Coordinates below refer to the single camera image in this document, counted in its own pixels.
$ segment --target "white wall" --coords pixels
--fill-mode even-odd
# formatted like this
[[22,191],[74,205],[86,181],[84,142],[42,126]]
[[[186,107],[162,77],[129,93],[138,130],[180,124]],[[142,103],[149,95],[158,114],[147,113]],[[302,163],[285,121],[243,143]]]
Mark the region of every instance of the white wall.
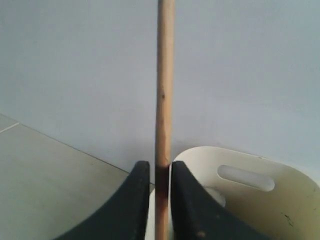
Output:
[[[177,0],[172,155],[320,178],[320,1]],[[153,161],[157,1],[3,0],[0,112],[129,171]]]

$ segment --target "wooden dowel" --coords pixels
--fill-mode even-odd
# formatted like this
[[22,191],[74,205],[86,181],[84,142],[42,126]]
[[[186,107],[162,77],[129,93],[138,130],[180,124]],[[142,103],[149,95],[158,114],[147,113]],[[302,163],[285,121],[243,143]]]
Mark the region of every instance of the wooden dowel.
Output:
[[155,240],[168,239],[175,0],[158,0],[155,127]]

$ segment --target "white container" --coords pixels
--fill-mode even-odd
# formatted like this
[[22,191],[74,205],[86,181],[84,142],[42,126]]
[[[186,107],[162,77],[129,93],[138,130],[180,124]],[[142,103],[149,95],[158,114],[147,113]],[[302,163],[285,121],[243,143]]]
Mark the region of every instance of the white container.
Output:
[[[210,146],[188,149],[175,161],[185,162],[203,186],[225,197],[229,211],[271,239],[320,239],[320,188],[302,172],[259,156]],[[154,239],[154,212],[155,191],[150,195],[146,240]],[[169,239],[173,239],[170,213],[169,208]]]

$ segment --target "grout line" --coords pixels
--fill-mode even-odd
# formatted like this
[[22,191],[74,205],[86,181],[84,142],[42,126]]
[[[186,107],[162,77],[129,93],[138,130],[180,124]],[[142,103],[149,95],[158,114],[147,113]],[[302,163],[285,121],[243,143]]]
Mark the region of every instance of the grout line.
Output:
[[15,124],[13,124],[13,125],[11,125],[11,126],[8,126],[8,127],[6,127],[5,129],[0,130],[0,134],[2,134],[3,132],[5,132],[5,131],[7,131],[7,130],[9,130],[9,129],[14,128],[14,127],[17,126],[17,125],[19,125],[19,122],[15,123]]

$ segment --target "black curved object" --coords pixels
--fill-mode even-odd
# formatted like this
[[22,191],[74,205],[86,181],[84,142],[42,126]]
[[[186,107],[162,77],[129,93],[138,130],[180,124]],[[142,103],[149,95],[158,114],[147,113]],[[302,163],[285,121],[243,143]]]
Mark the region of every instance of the black curved object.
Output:
[[55,240],[143,240],[150,194],[150,165],[138,161],[114,195],[88,219]]
[[172,163],[170,201],[177,240],[269,239],[220,206],[183,161]]

